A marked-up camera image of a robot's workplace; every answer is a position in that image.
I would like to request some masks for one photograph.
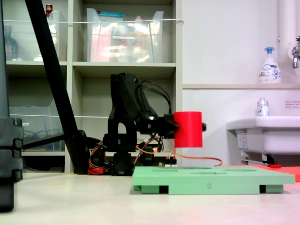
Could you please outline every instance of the white sink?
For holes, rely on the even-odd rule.
[[[269,116],[235,120],[227,130],[245,132],[247,148],[243,151],[262,154],[300,154],[300,117]]]

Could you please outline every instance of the red mat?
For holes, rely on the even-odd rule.
[[[277,171],[277,172],[281,172],[281,173],[292,174],[292,175],[295,175],[296,182],[300,182],[300,166],[283,166],[281,168],[270,168],[270,167],[263,166],[263,165],[249,165],[249,166],[258,167],[258,168],[262,168],[262,169],[266,169],[266,170]]]

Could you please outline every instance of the faucet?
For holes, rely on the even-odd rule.
[[[294,47],[292,49],[292,60],[293,60],[292,67],[294,69],[297,69],[299,67],[298,58],[300,58],[300,56],[299,56],[299,54],[300,54],[300,36],[297,36],[296,40],[297,40],[298,46]]]

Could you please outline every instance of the dark bottle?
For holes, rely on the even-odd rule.
[[[11,26],[4,26],[5,56],[6,60],[16,60],[19,57],[19,45],[11,37]]]

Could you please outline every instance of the orange wire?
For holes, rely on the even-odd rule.
[[[148,142],[142,147],[142,149],[144,149],[144,148],[145,148],[150,142],[152,142],[152,141],[154,141],[154,139],[148,141]],[[140,151],[139,154],[137,154],[137,156],[135,157],[135,161],[133,162],[133,164],[136,164],[137,159],[139,158],[140,154],[141,154],[141,151]]]
[[[169,142],[173,145],[173,147],[174,147],[174,143],[173,143],[171,140],[168,140],[168,139],[167,139],[167,141],[169,141]],[[140,148],[138,147],[138,145],[136,146],[136,148],[137,148],[138,150],[140,150],[140,151],[142,151],[142,152],[145,152],[145,153],[148,153],[148,154],[156,154],[156,153],[157,153],[157,152],[147,152],[147,151],[144,151],[143,149],[140,149]],[[182,158],[187,158],[187,159],[210,159],[210,160],[216,160],[216,161],[219,161],[220,164],[218,164],[218,165],[216,165],[216,166],[221,166],[221,165],[223,164],[222,160],[219,159],[219,158],[214,158],[214,157],[190,157],[190,156],[184,156],[184,155],[182,155],[182,154],[178,154],[178,153],[176,153],[175,151],[172,151],[172,150],[164,150],[164,151],[169,151],[169,152],[171,152],[171,154],[170,154],[168,157],[170,157],[171,155],[174,154],[174,156],[180,156],[180,157],[182,157]]]
[[[100,143],[98,144],[98,146],[95,147],[95,148],[93,149],[93,151],[92,151],[91,154],[90,154],[90,158],[91,158],[92,155],[95,153],[95,151],[97,151],[97,150],[99,149],[99,147],[102,145],[102,143],[103,143],[103,142],[100,142]],[[99,167],[99,166],[96,166],[96,165],[92,164],[90,158],[89,158],[89,165],[90,165],[91,167],[101,168],[101,167]]]

